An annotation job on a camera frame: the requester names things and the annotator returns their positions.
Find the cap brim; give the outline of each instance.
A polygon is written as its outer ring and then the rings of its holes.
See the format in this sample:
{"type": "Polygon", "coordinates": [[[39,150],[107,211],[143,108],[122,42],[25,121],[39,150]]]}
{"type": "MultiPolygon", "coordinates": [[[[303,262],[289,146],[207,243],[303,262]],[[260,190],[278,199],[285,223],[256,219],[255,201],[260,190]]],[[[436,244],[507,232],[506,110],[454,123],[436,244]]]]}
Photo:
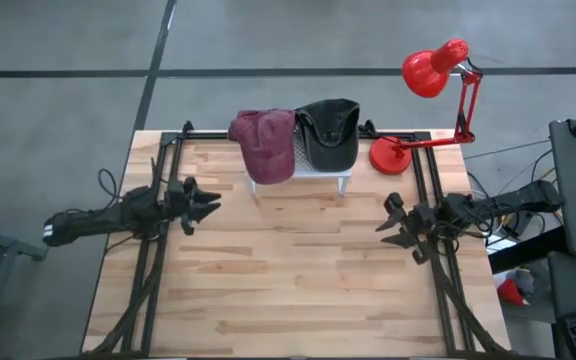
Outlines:
{"type": "Polygon", "coordinates": [[[324,172],[345,171],[357,161],[359,133],[356,127],[348,140],[334,148],[319,144],[307,130],[302,131],[302,134],[304,135],[306,156],[316,170],[324,172]]]}
{"type": "Polygon", "coordinates": [[[250,178],[257,184],[272,185],[286,181],[295,173],[295,151],[292,146],[279,155],[260,157],[254,150],[241,148],[250,178]]]}

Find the baseball cap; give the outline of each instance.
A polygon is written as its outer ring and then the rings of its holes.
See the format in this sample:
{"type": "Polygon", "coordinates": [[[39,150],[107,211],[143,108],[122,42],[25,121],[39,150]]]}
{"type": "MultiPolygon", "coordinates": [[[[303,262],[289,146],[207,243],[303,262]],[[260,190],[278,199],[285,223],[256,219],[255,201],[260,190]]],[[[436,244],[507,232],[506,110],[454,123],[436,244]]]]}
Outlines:
{"type": "Polygon", "coordinates": [[[350,169],[359,149],[359,104],[347,99],[329,99],[300,107],[299,132],[312,166],[324,172],[350,169]]]}
{"type": "Polygon", "coordinates": [[[295,172],[294,110],[242,110],[228,129],[236,141],[250,178],[270,185],[288,180],[295,172]]]}

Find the wooden tabletop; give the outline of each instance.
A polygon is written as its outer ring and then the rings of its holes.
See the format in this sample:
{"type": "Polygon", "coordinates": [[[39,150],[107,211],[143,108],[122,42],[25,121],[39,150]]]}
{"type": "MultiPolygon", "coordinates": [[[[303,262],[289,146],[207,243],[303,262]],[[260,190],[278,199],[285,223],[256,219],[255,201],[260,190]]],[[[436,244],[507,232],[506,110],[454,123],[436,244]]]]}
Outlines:
{"type": "MultiPolygon", "coordinates": [[[[452,136],[452,130],[431,133],[452,136]]],[[[122,192],[150,184],[160,134],[136,132],[122,192]]],[[[379,242],[389,232],[374,231],[386,219],[382,203],[390,192],[399,192],[408,208],[418,203],[412,166],[401,176],[377,173],[368,161],[370,144],[360,143],[344,198],[334,179],[260,185],[253,197],[237,144],[185,141],[179,178],[195,176],[202,189],[222,194],[222,206],[194,236],[185,236],[178,222],[171,225],[151,355],[444,355],[430,264],[417,265],[410,250],[379,242]]],[[[469,192],[459,146],[438,147],[435,154],[444,192],[469,192]]],[[[114,234],[109,244],[127,235],[114,234]]],[[[466,300],[509,348],[484,246],[470,237],[460,243],[466,300]]],[[[83,350],[99,344],[125,310],[138,248],[129,241],[105,257],[83,350]]],[[[451,317],[461,344],[454,308],[451,317]]]]}

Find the red desk lamp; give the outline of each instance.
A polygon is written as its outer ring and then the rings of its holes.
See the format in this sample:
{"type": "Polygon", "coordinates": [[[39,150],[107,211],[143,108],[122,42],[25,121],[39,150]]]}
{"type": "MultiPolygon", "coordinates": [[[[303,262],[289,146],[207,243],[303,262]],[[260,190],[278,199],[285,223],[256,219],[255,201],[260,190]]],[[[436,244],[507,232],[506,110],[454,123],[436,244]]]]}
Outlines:
{"type": "Polygon", "coordinates": [[[455,133],[449,139],[423,140],[404,142],[396,137],[381,137],[370,148],[370,162],[379,172],[384,174],[401,174],[412,160],[410,149],[432,147],[450,144],[465,144],[475,141],[475,135],[470,132],[470,121],[475,109],[477,90],[483,77],[479,68],[468,58],[468,44],[461,39],[452,39],[436,51],[424,50],[414,53],[404,60],[403,77],[406,84],[415,94],[432,98],[444,89],[448,83],[453,68],[461,69],[461,100],[457,112],[455,133]],[[468,61],[470,68],[460,63],[468,61]],[[468,117],[464,115],[464,101],[467,88],[474,85],[470,98],[468,117]]]}

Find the black baseball cap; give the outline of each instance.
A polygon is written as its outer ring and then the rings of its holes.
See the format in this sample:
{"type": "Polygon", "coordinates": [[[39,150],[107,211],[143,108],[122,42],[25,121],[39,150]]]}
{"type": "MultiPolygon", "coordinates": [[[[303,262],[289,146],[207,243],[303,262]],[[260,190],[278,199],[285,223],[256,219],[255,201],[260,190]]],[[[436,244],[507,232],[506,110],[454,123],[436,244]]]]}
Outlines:
{"type": "Polygon", "coordinates": [[[350,169],[359,150],[359,104],[321,100],[296,109],[299,132],[310,164],[325,172],[350,169]]]}

